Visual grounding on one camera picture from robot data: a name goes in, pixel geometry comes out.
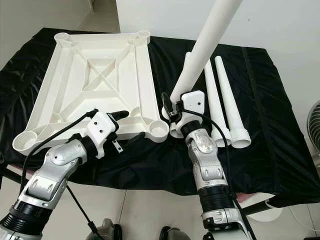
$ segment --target black tablecloth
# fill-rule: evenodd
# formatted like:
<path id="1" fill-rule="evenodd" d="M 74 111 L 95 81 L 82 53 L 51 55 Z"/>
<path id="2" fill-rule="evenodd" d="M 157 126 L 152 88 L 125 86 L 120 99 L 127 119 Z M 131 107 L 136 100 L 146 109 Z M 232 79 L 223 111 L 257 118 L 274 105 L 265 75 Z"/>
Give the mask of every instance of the black tablecloth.
<path id="1" fill-rule="evenodd" d="M 0 163 L 21 166 L 24 156 L 12 148 L 14 137 L 28 122 L 50 62 L 59 32 L 90 32 L 43 28 L 0 71 Z M 182 71 L 186 52 L 195 41 L 151 37 L 148 45 L 159 110 L 161 93 L 171 93 Z M 230 85 L 252 143 L 230 148 L 232 182 L 237 192 L 277 195 L 275 206 L 316 202 L 320 181 L 278 71 L 265 49 L 218 45 L 211 57 L 223 59 Z M 202 73 L 194 89 L 206 92 Z M 209 114 L 208 100 L 205 114 Z M 125 151 L 109 152 L 72 175 L 71 181 L 118 189 L 167 190 L 179 195 L 196 194 L 187 147 L 168 136 L 163 143 L 137 137 L 123 142 Z M 45 150 L 32 158 L 31 167 L 43 161 Z M 226 169 L 224 149 L 218 157 Z"/>

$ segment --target tiled floor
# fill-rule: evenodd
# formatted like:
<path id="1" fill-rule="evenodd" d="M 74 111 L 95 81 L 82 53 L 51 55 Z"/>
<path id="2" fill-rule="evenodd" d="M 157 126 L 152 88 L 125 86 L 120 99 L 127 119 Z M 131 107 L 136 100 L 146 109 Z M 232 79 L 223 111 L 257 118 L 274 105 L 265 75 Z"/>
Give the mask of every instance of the tiled floor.
<path id="1" fill-rule="evenodd" d="M 80 30 L 120 32 L 115 0 L 95 0 L 95 12 L 79 26 Z M 201 221 L 198 196 L 178 196 L 166 191 L 117 190 L 106 187 L 69 184 L 79 202 L 96 223 L 111 218 L 120 223 L 125 240 L 157 240 L 161 227 L 169 225 L 185 231 L 192 240 L 206 232 Z M 18 195 L 18 184 L 4 179 L 0 191 L 0 216 L 7 214 Z M 320 229 L 320 203 L 292 207 L 299 222 Z M 316 232 L 300 226 L 289 208 L 271 222 L 249 219 L 258 240 L 302 240 Z M 44 229 L 43 240 L 85 239 L 90 230 L 85 218 L 65 192 Z"/>

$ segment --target white plastic tray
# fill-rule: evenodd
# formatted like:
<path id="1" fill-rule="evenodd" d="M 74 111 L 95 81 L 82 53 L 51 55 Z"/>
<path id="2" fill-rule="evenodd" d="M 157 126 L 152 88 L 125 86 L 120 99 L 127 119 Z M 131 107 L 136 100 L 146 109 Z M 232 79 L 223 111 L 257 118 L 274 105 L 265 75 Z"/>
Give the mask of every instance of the white plastic tray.
<path id="1" fill-rule="evenodd" d="M 127 110 L 118 121 L 118 139 L 145 132 L 156 143 L 168 135 L 160 119 L 148 53 L 150 33 L 80 34 L 61 32 L 26 129 L 12 146 L 27 155 L 34 146 L 93 110 Z M 84 135 L 89 118 L 43 147 L 65 143 L 74 133 Z"/>

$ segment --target white plastic cone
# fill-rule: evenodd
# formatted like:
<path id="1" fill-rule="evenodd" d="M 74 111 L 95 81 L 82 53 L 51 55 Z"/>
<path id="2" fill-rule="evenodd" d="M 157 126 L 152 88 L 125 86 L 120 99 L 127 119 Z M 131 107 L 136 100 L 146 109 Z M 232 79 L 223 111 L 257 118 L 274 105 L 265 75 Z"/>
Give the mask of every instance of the white plastic cone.
<path id="1" fill-rule="evenodd" d="M 242 123 L 222 58 L 216 56 L 214 61 L 218 73 L 226 118 L 229 124 L 232 140 L 231 145 L 236 149 L 245 148 L 251 143 L 249 133 Z"/>
<path id="2" fill-rule="evenodd" d="M 211 119 L 221 128 L 228 145 L 231 144 L 231 134 L 226 126 L 224 114 L 222 112 L 220 99 L 218 95 L 218 90 L 216 86 L 216 81 L 214 77 L 214 72 L 212 71 L 212 66 L 210 59 L 204 67 L 206 92 L 208 96 L 210 117 Z M 211 137 L 215 141 L 215 144 L 219 147 L 225 147 L 224 140 L 220 132 L 212 125 Z"/>

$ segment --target black cable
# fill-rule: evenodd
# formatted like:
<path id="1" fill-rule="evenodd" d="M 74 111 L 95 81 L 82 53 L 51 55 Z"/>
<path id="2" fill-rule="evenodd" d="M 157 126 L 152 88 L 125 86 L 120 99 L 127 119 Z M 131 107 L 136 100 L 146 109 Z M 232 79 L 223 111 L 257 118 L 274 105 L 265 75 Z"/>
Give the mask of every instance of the black cable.
<path id="1" fill-rule="evenodd" d="M 202 119 L 206 120 L 207 122 L 211 123 L 217 130 L 218 132 L 221 134 L 222 136 L 222 139 L 223 139 L 223 143 L 224 143 L 224 147 L 225 147 L 225 157 L 226 157 L 226 167 L 227 167 L 227 178 L 226 178 L 226 181 L 228 183 L 228 186 L 229 186 L 229 189 L 230 189 L 230 192 L 231 192 L 231 195 L 232 195 L 232 198 L 233 198 L 233 201 L 236 205 L 236 207 L 239 209 L 240 211 L 240 214 L 242 216 L 242 219 L 244 221 L 244 224 L 246 225 L 246 227 L 248 228 L 248 231 L 250 232 L 251 234 L 251 237 L 253 238 L 253 240 L 257 240 L 256 239 L 256 236 L 255 236 L 255 233 L 253 231 L 253 229 L 251 228 L 251 225 L 247 219 L 247 216 L 245 215 L 243 209 L 241 208 L 238 200 L 237 200 L 237 195 L 236 193 L 234 192 L 233 190 L 233 187 L 232 187 L 232 176 L 231 176 L 231 164 L 230 164 L 230 158 L 229 158 L 229 148 L 228 148 L 228 143 L 227 143 L 227 139 L 226 139 L 226 136 L 224 135 L 223 131 L 221 130 L 221 128 L 210 118 L 210 117 L 207 117 L 199 112 L 196 112 L 196 111 L 190 111 L 190 110 L 187 110 L 187 109 L 182 109 L 181 110 L 182 112 L 185 112 L 185 113 L 188 113 L 188 114 L 193 114 L 193 115 L 196 115 L 196 116 L 199 116 L 201 117 Z"/>
<path id="2" fill-rule="evenodd" d="M 34 149 L 31 150 L 31 152 L 26 156 L 26 158 L 24 159 L 24 163 L 23 163 L 23 168 L 22 168 L 22 176 L 21 176 L 21 183 L 20 183 L 20 191 L 19 194 L 23 191 L 25 185 L 26 185 L 26 175 L 27 175 L 27 169 L 28 169 L 28 164 L 29 164 L 29 160 L 31 158 L 31 156 L 39 149 L 41 148 L 43 145 L 47 144 L 48 142 L 50 142 L 51 140 L 53 140 L 54 138 L 56 138 L 57 136 L 59 136 L 60 134 L 64 133 L 65 131 L 69 130 L 70 128 L 74 127 L 75 125 L 77 125 L 78 123 L 80 123 L 83 119 L 85 119 L 86 117 L 90 117 L 92 118 L 96 113 L 98 112 L 97 109 L 94 109 L 92 111 L 88 111 L 86 112 L 84 115 L 82 115 L 81 117 L 79 117 L 77 120 L 75 120 L 73 123 L 69 124 L 68 126 L 66 126 L 65 128 L 61 129 L 60 131 L 56 132 L 55 134 L 53 134 L 52 136 L 48 137 L 47 139 L 45 139 L 43 142 L 41 142 L 39 145 L 37 145 L 36 147 L 34 147 Z"/>
<path id="3" fill-rule="evenodd" d="M 73 200 L 75 201 L 76 205 L 78 206 L 78 208 L 80 209 L 80 211 L 82 212 L 82 214 L 84 215 L 85 219 L 88 222 L 88 226 L 91 229 L 91 231 L 100 239 L 100 240 L 104 240 L 104 238 L 99 234 L 98 229 L 96 227 L 96 225 L 94 224 L 93 221 L 90 220 L 90 218 L 88 217 L 88 215 L 86 214 L 85 210 L 82 208 L 82 206 L 80 205 L 78 199 L 76 198 L 76 196 L 74 195 L 74 193 L 72 192 L 71 188 L 67 185 L 66 189 L 68 189 L 71 197 L 73 198 Z"/>

